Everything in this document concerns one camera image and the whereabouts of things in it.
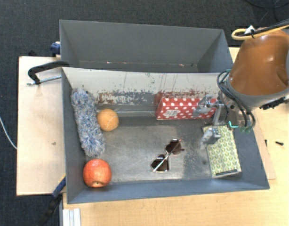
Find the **green patterned box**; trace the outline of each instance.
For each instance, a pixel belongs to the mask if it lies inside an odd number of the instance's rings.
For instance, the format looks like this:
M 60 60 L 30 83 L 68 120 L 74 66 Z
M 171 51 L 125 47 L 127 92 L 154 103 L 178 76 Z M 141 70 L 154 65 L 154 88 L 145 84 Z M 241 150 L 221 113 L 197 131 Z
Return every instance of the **green patterned box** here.
M 209 165 L 213 178 L 221 178 L 241 172 L 238 152 L 235 146 L 233 132 L 226 126 L 219 126 L 221 138 L 207 146 Z

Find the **apple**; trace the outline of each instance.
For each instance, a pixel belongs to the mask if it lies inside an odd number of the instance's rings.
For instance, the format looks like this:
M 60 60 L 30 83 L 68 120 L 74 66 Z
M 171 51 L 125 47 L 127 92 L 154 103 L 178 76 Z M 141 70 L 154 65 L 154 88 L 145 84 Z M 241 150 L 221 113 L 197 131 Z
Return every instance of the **apple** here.
M 83 179 L 89 187 L 104 187 L 111 181 L 110 165 L 102 159 L 88 161 L 83 169 Z

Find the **orange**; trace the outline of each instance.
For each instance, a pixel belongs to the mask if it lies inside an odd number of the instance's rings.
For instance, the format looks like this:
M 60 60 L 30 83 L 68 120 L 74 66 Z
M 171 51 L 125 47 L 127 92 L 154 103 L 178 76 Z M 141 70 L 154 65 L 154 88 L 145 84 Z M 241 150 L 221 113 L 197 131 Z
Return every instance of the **orange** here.
M 103 109 L 97 114 L 97 123 L 104 131 L 111 131 L 118 127 L 119 119 L 114 110 Z
M 103 187 L 111 181 L 111 168 L 102 159 L 92 159 L 88 161 L 83 169 L 83 179 L 89 187 Z

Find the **gray floor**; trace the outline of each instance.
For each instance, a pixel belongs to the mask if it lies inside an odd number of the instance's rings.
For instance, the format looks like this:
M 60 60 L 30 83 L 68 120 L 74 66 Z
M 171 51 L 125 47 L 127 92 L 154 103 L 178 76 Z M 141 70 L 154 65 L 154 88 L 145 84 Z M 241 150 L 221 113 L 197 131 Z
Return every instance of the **gray floor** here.
M 33 50 L 52 56 L 59 20 L 87 20 L 223 29 L 269 26 L 289 18 L 289 0 L 0 0 L 0 115 L 10 137 L 17 131 L 17 57 Z M 0 125 L 0 226 L 35 225 L 49 195 L 16 197 L 16 151 Z M 58 225 L 57 212 L 47 225 Z

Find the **polka dot gift box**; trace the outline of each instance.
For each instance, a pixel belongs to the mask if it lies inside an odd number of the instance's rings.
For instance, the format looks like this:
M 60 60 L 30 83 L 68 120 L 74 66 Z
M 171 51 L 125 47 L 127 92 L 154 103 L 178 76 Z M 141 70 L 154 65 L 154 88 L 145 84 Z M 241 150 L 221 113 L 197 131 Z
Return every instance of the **polka dot gift box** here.
M 210 112 L 193 116 L 193 111 L 197 108 L 199 98 L 162 98 L 155 112 L 158 120 L 181 120 L 181 119 L 208 119 L 212 117 L 216 109 L 212 108 Z

